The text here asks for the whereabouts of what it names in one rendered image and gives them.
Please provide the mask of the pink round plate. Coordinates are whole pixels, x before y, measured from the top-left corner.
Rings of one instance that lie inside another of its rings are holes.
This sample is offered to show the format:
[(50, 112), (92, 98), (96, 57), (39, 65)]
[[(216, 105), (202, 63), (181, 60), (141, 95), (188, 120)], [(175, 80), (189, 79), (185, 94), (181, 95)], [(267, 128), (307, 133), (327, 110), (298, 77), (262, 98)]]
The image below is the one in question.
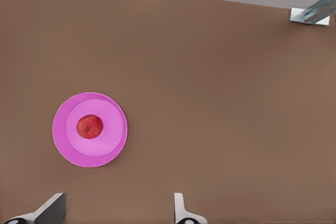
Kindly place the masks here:
[[(95, 138), (79, 135), (77, 124), (86, 115), (97, 116), (103, 124)], [(76, 94), (58, 109), (52, 123), (52, 137), (58, 152), (80, 167), (103, 166), (122, 151), (128, 125), (121, 107), (112, 98), (95, 92)]]

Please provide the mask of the silver frame post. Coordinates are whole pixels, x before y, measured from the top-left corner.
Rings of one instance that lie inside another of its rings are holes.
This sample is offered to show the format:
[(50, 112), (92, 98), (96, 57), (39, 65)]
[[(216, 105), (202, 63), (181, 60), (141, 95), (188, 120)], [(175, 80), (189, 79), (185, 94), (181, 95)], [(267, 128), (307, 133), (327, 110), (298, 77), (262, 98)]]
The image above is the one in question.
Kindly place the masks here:
[(307, 8), (291, 8), (289, 21), (306, 25), (329, 26), (336, 13), (336, 0), (318, 0)]

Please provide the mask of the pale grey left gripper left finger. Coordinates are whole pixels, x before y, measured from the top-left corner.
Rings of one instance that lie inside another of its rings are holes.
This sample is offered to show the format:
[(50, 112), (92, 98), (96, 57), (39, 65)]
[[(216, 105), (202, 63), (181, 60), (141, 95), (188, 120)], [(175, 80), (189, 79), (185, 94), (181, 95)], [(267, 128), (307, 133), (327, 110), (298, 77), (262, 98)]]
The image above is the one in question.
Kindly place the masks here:
[(66, 194), (56, 193), (36, 211), (13, 217), (3, 224), (64, 224)]

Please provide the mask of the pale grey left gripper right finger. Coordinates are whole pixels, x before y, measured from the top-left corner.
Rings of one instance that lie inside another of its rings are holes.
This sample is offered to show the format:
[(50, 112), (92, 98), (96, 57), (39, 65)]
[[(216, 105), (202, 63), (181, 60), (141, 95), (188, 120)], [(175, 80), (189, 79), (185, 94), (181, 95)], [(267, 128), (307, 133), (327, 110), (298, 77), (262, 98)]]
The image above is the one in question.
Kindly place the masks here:
[(200, 215), (185, 209), (182, 193), (174, 193), (174, 224), (207, 224), (207, 220)]

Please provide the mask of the red apple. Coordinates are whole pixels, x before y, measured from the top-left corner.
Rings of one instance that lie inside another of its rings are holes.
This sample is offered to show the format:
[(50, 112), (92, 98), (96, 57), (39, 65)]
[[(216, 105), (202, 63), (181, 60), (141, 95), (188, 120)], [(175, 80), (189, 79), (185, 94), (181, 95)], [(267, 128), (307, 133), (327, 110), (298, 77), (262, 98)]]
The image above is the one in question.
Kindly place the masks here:
[(98, 116), (88, 114), (79, 119), (76, 130), (80, 137), (93, 139), (102, 133), (103, 122)]

